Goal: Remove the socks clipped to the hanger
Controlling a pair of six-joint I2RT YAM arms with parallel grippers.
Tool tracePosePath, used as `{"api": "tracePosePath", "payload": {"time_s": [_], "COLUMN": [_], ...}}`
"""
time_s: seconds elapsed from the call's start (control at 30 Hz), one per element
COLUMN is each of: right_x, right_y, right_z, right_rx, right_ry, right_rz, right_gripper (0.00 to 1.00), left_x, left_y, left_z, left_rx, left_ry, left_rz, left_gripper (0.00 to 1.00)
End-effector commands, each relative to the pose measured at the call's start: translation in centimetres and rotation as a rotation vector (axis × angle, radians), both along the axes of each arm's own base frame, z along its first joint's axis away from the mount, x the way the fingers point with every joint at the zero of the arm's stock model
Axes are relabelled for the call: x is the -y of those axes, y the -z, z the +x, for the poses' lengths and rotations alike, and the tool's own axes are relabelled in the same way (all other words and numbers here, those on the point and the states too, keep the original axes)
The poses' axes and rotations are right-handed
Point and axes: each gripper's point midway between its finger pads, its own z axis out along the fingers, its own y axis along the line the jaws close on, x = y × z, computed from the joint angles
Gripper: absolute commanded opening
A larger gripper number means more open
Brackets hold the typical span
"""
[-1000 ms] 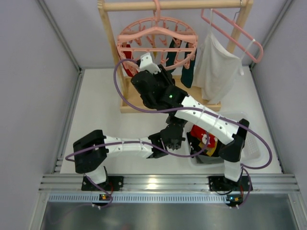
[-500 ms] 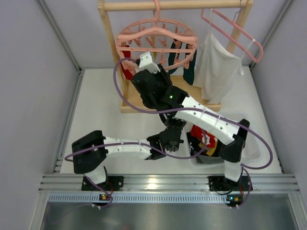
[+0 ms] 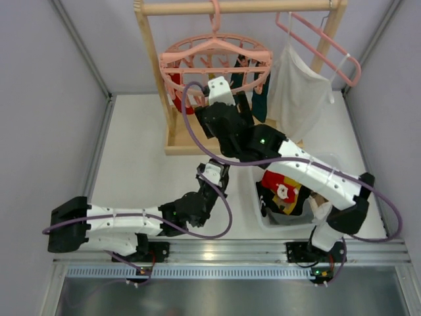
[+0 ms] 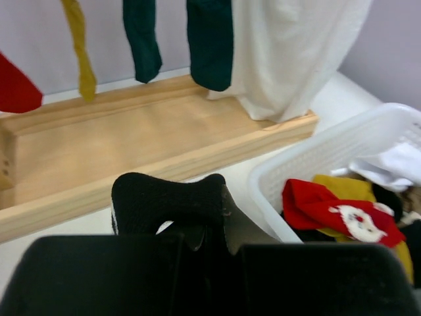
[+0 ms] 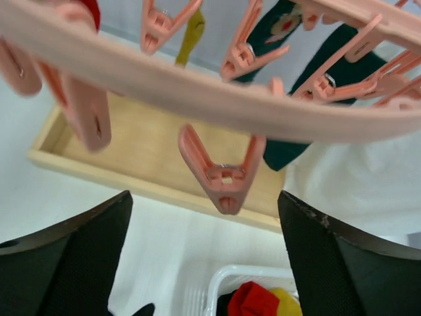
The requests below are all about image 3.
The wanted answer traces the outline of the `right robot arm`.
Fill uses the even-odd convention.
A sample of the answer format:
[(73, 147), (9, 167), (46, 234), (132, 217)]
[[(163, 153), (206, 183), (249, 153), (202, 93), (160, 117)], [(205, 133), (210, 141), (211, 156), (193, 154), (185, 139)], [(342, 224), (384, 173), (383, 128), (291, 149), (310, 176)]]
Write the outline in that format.
[(205, 136), (218, 141), (218, 160), (286, 176), (326, 198), (332, 208), (315, 226), (312, 247), (329, 252), (340, 238), (357, 234), (366, 220), (374, 177), (368, 172), (351, 176), (323, 164), (275, 128), (255, 124), (246, 97), (238, 99), (239, 107), (217, 101), (195, 109)]

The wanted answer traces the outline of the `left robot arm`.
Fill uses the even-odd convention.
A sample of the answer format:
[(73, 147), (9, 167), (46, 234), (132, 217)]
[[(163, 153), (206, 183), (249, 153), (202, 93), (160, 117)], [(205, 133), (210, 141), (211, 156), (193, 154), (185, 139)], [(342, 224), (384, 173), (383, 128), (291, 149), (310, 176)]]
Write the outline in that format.
[(74, 197), (51, 212), (48, 251), (70, 253), (80, 248), (104, 250), (122, 257), (147, 253), (149, 237), (175, 237), (200, 228), (218, 199), (225, 201), (229, 165), (210, 159), (197, 167), (199, 188), (160, 206), (140, 209), (101, 207), (85, 196)]

